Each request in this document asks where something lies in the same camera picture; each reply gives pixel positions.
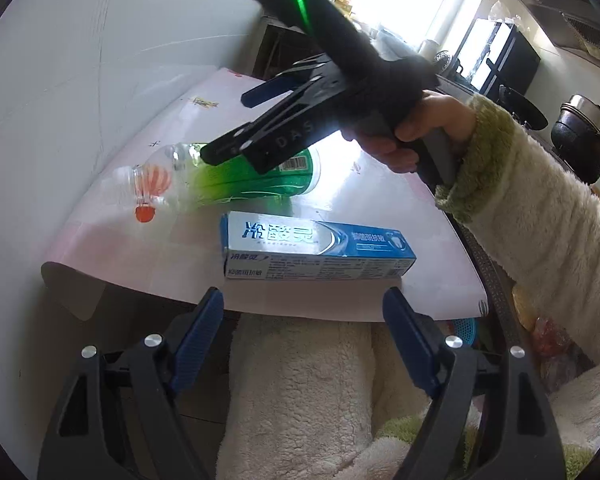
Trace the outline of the person's right hand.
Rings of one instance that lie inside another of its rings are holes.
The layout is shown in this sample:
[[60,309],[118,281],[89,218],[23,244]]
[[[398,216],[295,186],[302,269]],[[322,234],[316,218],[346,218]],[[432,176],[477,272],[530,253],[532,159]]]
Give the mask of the person's right hand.
[[463,157],[476,128],[477,116],[468,105],[452,96],[425,91],[422,99],[394,130],[396,140],[372,136],[362,131],[343,129],[346,141],[356,141],[364,152],[379,160],[395,174],[415,172],[419,156],[410,148],[401,148],[399,141],[412,142],[434,129],[442,129],[451,143],[451,151]]

